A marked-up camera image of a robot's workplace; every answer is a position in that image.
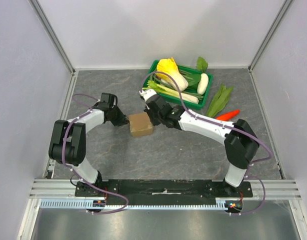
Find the green plastic crate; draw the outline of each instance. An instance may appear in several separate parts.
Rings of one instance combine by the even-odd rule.
[[[158,62],[159,62],[159,60],[155,60],[152,63],[148,73],[152,73],[157,69]],[[186,67],[186,66],[178,66],[178,69],[186,71],[186,72],[191,73],[191,74],[201,74],[201,71],[190,68],[190,67]],[[187,106],[187,108],[199,110],[199,109],[203,108],[203,106],[205,105],[206,99],[207,99],[207,96],[208,96],[208,92],[209,92],[210,86],[211,86],[212,81],[213,81],[213,75],[211,75],[209,73],[207,73],[207,75],[208,75],[208,78],[209,78],[209,82],[208,82],[207,89],[206,89],[206,91],[203,95],[203,99],[200,100],[198,103],[192,103],[192,102],[188,102],[188,101],[184,100],[183,102]],[[146,88],[148,86],[148,81],[149,81],[149,77],[147,78],[147,80],[143,84],[144,88]],[[187,89],[186,91],[192,92],[192,93],[197,93],[197,91],[195,91],[195,90]],[[169,96],[169,95],[166,95],[166,94],[163,94],[163,93],[158,93],[158,94],[161,95],[168,102],[178,104],[178,105],[182,104],[180,99],[177,98],[177,97]]]

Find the carrot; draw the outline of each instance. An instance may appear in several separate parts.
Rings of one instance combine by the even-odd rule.
[[[229,121],[233,117],[237,116],[239,113],[240,113],[240,110],[237,109],[237,110],[234,110],[234,111],[227,112],[223,115],[220,115],[220,116],[216,117],[216,119],[220,120],[220,121]]]

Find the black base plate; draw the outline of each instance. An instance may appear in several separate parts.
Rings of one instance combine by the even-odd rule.
[[[213,180],[103,180],[100,189],[125,196],[130,205],[214,205],[215,198],[253,197],[251,184],[244,181],[237,188],[229,187],[223,181]],[[76,197],[104,197],[92,187],[77,182]],[[107,205],[124,205],[125,200],[108,195]]]

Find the wall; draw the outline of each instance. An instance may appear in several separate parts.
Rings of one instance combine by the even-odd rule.
[[[307,208],[307,0],[296,0],[254,70],[278,154]]]
[[[0,240],[16,239],[70,74],[27,0],[0,0]]]
[[[283,0],[39,0],[76,68],[248,66]]]

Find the brown box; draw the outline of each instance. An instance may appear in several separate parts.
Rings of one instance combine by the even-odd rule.
[[[130,132],[134,137],[150,135],[154,132],[154,126],[146,112],[129,115]]]

